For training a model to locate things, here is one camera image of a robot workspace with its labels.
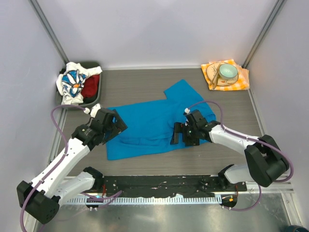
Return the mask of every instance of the white wall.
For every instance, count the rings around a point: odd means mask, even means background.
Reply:
[[[249,65],[267,133],[291,158],[292,184],[309,226],[309,1],[287,1]]]
[[[0,227],[20,231],[16,193],[47,165],[50,120],[63,62],[26,0],[0,3]]]
[[[70,60],[243,64],[276,0],[38,0]]]

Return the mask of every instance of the blue towel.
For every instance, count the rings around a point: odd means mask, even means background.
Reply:
[[[128,128],[106,144],[107,159],[119,160],[141,155],[158,154],[185,148],[182,140],[170,145],[174,123],[186,121],[185,108],[203,98],[185,81],[181,80],[164,91],[166,100],[148,101],[132,105],[112,107],[116,109]],[[198,109],[208,122],[216,116],[207,103]]]

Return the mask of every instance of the gray basket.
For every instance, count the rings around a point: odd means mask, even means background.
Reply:
[[[97,66],[100,66],[99,63],[95,62],[95,61],[85,61],[85,62],[79,62],[85,69],[91,69]],[[95,104],[97,104],[100,101],[100,97],[101,97],[101,85],[102,85],[102,73],[100,73],[100,79],[98,81],[98,91],[96,94],[96,99],[91,102],[91,103],[81,103],[79,104],[79,106],[84,107],[84,108],[91,108],[92,106],[94,106]],[[56,88],[56,104],[57,105],[61,105],[62,102],[62,96],[60,95],[58,89]],[[76,108],[67,108],[68,110],[76,110]]]

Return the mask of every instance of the white cloth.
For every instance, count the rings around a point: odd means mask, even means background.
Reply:
[[[67,63],[64,74],[60,74],[56,80],[58,91],[62,98],[62,105],[73,104],[78,105],[84,102],[81,91],[84,88],[85,80],[93,75],[100,74],[102,69],[100,66],[85,69],[80,63]]]

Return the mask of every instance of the floor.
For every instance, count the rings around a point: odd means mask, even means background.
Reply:
[[[246,208],[256,199],[257,194],[239,195],[237,208]],[[110,205],[91,212],[85,209],[82,205],[64,205],[44,231],[280,232],[290,225],[281,194],[263,194],[258,206],[246,212],[228,211],[217,204]]]
[[[217,101],[225,111],[225,125],[249,135],[261,132],[248,91],[210,91],[201,69],[158,69],[104,71],[100,103],[103,107],[166,99],[163,91],[185,79],[204,99]],[[219,120],[218,108],[211,108]],[[64,133],[70,137],[75,128],[88,121],[81,111],[68,111]],[[242,164],[245,157],[222,145],[201,146],[175,150],[164,154],[108,161],[105,146],[97,146],[70,172],[77,176],[92,166],[104,175],[168,175],[216,174],[225,166]]]

